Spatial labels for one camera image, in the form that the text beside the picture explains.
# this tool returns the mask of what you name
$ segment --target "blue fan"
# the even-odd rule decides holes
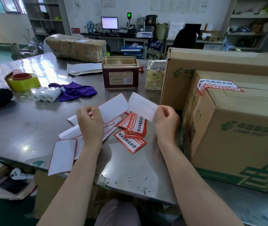
[[[95,24],[92,21],[88,21],[87,27],[90,33],[94,33],[93,29],[95,29]]]

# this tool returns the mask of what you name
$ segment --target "shelving unit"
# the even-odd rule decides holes
[[[230,49],[261,49],[268,35],[268,14],[261,12],[268,0],[231,0],[219,36],[226,35]],[[241,32],[245,27],[249,32]]]
[[[63,0],[23,0],[28,19],[38,42],[43,42],[54,29],[71,35]]]

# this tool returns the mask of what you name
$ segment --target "computer monitor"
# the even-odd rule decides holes
[[[112,30],[118,30],[118,18],[117,17],[101,17],[102,29],[107,29],[112,32]]]

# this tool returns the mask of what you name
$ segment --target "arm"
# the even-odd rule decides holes
[[[88,115],[90,110],[93,119]],[[85,223],[104,125],[98,108],[82,107],[76,116],[83,134],[83,150],[37,226],[83,226]]]
[[[169,171],[176,198],[187,225],[243,226],[242,221],[201,178],[175,144],[179,116],[169,106],[157,109],[158,144]]]

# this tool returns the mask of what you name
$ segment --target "hand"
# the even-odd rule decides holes
[[[156,110],[156,134],[158,145],[175,144],[175,133],[180,124],[180,118],[175,110],[166,105],[159,105]]]
[[[88,114],[90,111],[92,111],[93,118]],[[99,108],[83,106],[76,111],[76,117],[83,134],[84,145],[96,145],[100,149],[104,136],[104,124]]]

